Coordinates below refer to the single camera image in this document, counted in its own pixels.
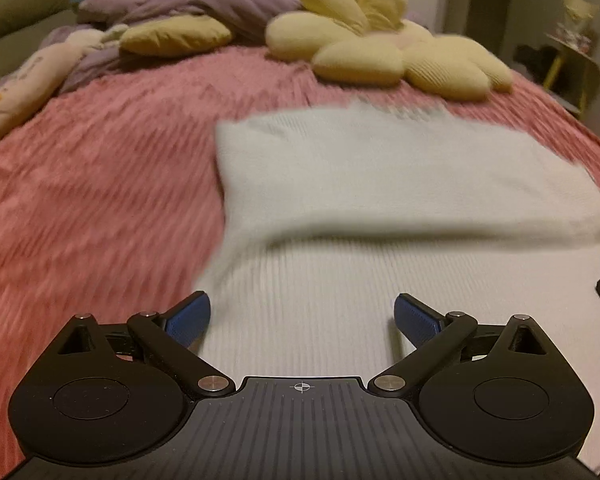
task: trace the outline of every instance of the pink fluffy blanket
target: pink fluffy blanket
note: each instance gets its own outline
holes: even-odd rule
[[[190,292],[223,229],[218,119],[354,96],[436,101],[406,83],[391,91],[326,86],[307,64],[265,54],[234,46],[108,76],[53,99],[0,142],[0,477],[22,458],[9,397],[73,314],[123,322]],[[522,78],[510,96],[448,108],[528,131],[582,161],[600,186],[600,140]]]

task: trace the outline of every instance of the yellow flower pillow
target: yellow flower pillow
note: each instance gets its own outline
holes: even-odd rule
[[[362,36],[369,22],[356,0],[300,0],[306,10],[326,16],[351,32]]]
[[[407,0],[358,0],[371,30],[401,30]]]
[[[400,50],[378,38],[355,38],[323,48],[312,61],[314,73],[330,81],[397,85],[404,68]]]
[[[508,92],[512,73],[462,36],[433,36],[402,20],[408,0],[300,0],[310,12],[282,14],[266,42],[284,61],[311,60],[321,78],[348,84],[411,85],[446,99],[480,101]]]
[[[489,95],[489,78],[464,57],[450,56],[431,42],[402,51],[405,79],[420,90],[452,101],[483,101]]]
[[[225,46],[231,31],[210,16],[175,16],[131,27],[120,48],[141,56],[184,57]]]
[[[311,61],[322,47],[357,37],[332,18],[312,12],[281,14],[266,31],[271,55],[282,61]]]

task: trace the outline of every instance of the black device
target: black device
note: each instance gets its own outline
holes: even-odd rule
[[[126,324],[76,316],[11,397],[26,459],[7,478],[596,478],[576,459],[592,400],[531,317],[480,325],[401,294],[394,318],[416,350],[366,388],[249,377],[236,390],[187,349],[210,319],[203,292]]]

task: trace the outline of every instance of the metal pin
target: metal pin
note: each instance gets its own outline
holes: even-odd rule
[[[403,389],[406,385],[404,379],[397,375],[381,375],[380,377],[376,377],[374,384],[386,392],[396,392]]]
[[[226,377],[208,375],[198,381],[198,386],[207,392],[219,392],[229,386],[229,381]]]

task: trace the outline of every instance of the green sofa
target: green sofa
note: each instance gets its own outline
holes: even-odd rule
[[[45,36],[75,25],[70,0],[0,0],[0,78],[17,70]]]

